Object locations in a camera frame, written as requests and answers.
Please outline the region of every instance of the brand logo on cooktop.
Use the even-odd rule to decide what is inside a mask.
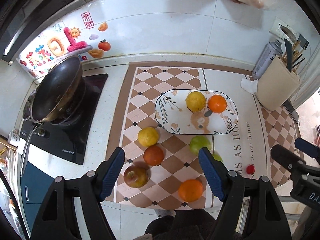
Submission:
[[[62,149],[63,152],[65,153],[71,153],[71,154],[75,154],[75,152],[72,152],[72,151],[68,151],[68,150],[65,150],[65,149]]]

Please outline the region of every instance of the plate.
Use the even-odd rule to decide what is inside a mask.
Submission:
[[[223,96],[227,109],[205,117],[206,104],[203,110],[193,113],[186,104],[188,94],[193,91],[201,92],[207,103],[213,95]],[[232,99],[222,92],[207,90],[173,89],[165,92],[156,101],[155,117],[163,129],[173,134],[228,134],[238,123],[238,111]]]

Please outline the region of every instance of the orange fruit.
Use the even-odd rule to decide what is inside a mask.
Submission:
[[[214,95],[209,98],[208,107],[212,112],[220,114],[227,109],[227,101],[223,96]]]
[[[152,145],[145,150],[143,159],[150,166],[159,165],[164,159],[163,150],[159,146]]]
[[[179,187],[179,196],[185,202],[198,200],[203,193],[203,185],[199,180],[188,179]]]

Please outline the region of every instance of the smiling sun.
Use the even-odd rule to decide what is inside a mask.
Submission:
[[[70,33],[71,36],[74,37],[74,38],[78,38],[79,36],[81,36],[81,35],[80,35],[81,31],[79,30],[79,28],[76,28],[76,27],[73,27],[73,28],[69,31],[69,33]]]

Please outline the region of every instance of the black glass cooktop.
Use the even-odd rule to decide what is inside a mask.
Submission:
[[[57,157],[82,165],[93,115],[107,78],[108,74],[84,77],[85,95],[77,108],[74,121],[68,125],[45,122],[42,127],[49,137],[44,138],[34,134],[31,144]],[[23,122],[20,133],[22,139],[27,139],[32,124],[30,120]]]

